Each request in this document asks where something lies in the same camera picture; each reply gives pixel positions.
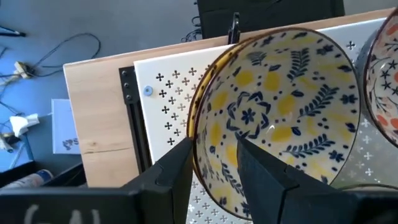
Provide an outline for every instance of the cable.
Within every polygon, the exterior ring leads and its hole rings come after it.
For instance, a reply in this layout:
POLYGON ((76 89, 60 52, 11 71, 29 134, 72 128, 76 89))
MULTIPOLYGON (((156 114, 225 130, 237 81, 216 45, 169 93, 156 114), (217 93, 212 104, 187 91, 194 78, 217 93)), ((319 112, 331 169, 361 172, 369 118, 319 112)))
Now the cable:
POLYGON ((200 22, 199 22, 199 23, 196 23, 196 22, 195 22, 195 19, 199 19, 199 18, 200 18, 199 16, 194 16, 194 17, 191 19, 192 25, 193 25, 194 27, 199 27, 199 28, 197 28, 197 29, 195 29, 195 30, 189 32, 185 37, 182 37, 182 38, 181 38, 181 42, 191 42, 191 41, 197 40, 197 35, 201 35, 201 28, 200 28, 201 25, 200 25, 200 22))
POLYGON ((195 29, 194 31, 189 32, 185 37, 181 38, 181 42, 191 42, 197 40, 197 35, 201 35, 201 29, 195 29))
MULTIPOLYGON (((30 76, 40 78, 40 77, 49 77, 49 76, 54 75, 54 74, 56 74, 56 73, 58 73, 58 72, 62 72, 62 71, 63 71, 63 69, 62 69, 62 66, 63 66, 63 65, 42 65, 42 66, 41 66, 42 68, 61 68, 61 69, 56 70, 56 71, 53 71, 53 72, 50 72, 50 73, 45 74, 45 75, 35 75, 35 74, 34 74, 34 70, 35 70, 37 67, 39 67, 40 64, 41 64, 44 60, 46 60, 47 58, 49 58, 49 57, 50 57, 52 54, 54 54, 60 47, 62 47, 63 44, 65 44, 65 43, 67 43, 67 42, 69 42, 69 41, 71 41, 71 40, 73 40, 73 39, 75 39, 75 38, 77 38, 77 37, 83 37, 83 36, 92 37, 92 38, 94 38, 94 39, 97 41, 97 43, 98 43, 97 49, 96 49, 95 53, 91 56, 90 59, 95 58, 95 57, 99 54, 99 52, 100 52, 100 50, 101 50, 101 41, 100 41, 100 39, 99 39, 97 36, 95 36, 94 34, 91 34, 91 33, 76 34, 76 35, 73 35, 73 36, 71 36, 71 37, 65 39, 64 41, 60 42, 56 47, 54 47, 51 51, 49 51, 46 55, 44 55, 38 62, 36 62, 33 66, 31 66, 29 69, 27 69, 27 71, 25 71, 25 73, 28 74, 28 75, 30 75, 30 76)), ((22 74, 22 73, 0 75, 0 78, 14 77, 14 76, 19 76, 19 75, 21 75, 21 74, 22 74)))
POLYGON ((18 149, 18 151, 17 151, 17 153, 16 153, 14 159, 12 160, 12 162, 11 162, 11 164, 10 164, 10 167, 9 167, 10 170, 13 169, 13 168, 15 167, 15 165, 17 164, 19 158, 21 157, 21 154, 22 154, 22 152, 23 152, 24 149, 25 149, 25 143, 22 142, 22 143, 21 143, 21 146, 19 146, 19 149, 18 149))
POLYGON ((195 19, 199 19, 199 18, 200 18, 199 16, 195 16, 195 17, 193 17, 193 18, 191 19, 192 25, 193 25, 194 27, 200 27, 200 22, 199 22, 199 23, 195 23, 195 19))

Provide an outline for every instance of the paper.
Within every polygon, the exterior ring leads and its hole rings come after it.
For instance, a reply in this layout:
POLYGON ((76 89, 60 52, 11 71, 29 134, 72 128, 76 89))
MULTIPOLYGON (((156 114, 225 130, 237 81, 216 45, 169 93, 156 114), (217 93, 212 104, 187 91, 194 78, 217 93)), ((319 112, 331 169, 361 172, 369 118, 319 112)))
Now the paper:
POLYGON ((52 145, 54 154, 80 154, 70 100, 52 99, 52 145))
POLYGON ((19 137, 27 132, 28 127, 39 124, 39 119, 37 114, 31 114, 26 117, 11 116, 10 123, 12 125, 12 131, 14 132, 15 137, 19 137))

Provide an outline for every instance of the blue screw head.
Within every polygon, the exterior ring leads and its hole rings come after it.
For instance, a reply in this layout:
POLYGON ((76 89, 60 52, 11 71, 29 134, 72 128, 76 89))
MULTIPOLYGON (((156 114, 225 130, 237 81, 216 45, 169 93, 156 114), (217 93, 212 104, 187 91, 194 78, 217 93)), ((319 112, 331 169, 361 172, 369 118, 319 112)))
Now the blue screw head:
POLYGON ((154 92, 154 89, 151 86, 145 86, 144 87, 144 95, 145 96, 151 96, 151 94, 154 92))

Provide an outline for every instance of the floor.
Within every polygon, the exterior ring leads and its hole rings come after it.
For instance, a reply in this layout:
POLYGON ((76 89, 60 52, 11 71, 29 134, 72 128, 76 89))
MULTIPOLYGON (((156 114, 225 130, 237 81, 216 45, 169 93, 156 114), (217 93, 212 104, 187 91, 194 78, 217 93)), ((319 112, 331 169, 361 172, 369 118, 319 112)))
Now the floor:
POLYGON ((398 6, 397 0, 344 0, 347 15, 398 6))

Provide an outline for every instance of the patterned bowl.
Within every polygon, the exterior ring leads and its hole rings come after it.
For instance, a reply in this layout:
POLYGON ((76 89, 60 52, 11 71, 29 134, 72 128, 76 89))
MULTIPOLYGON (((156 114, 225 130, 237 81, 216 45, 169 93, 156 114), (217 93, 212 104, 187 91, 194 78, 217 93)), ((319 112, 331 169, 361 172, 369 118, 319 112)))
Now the patterned bowl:
POLYGON ((398 9, 370 36, 355 64, 367 116, 398 147, 398 9))
POLYGON ((349 156, 359 109, 351 60, 329 37, 301 28, 255 37, 200 98, 193 147, 198 178, 220 207, 249 220, 236 138, 330 184, 349 156))
MULTIPOLYGON (((208 66, 205 73, 203 74, 202 79, 200 80, 195 94, 192 97, 190 109, 188 112, 188 119, 187 122, 187 136, 193 138, 194 136, 194 123, 195 123, 195 116, 199 107, 199 103, 201 98, 205 92, 205 87, 209 84, 210 80, 214 77, 214 74, 217 73, 220 68, 223 67, 225 63, 227 63, 228 59, 235 53, 238 49, 240 49, 246 42, 250 41, 251 38, 245 39, 238 44, 235 44, 225 50, 220 56, 216 58, 216 60, 208 66)), ((193 170, 195 171, 196 175, 198 175, 196 164, 193 164, 193 170)))

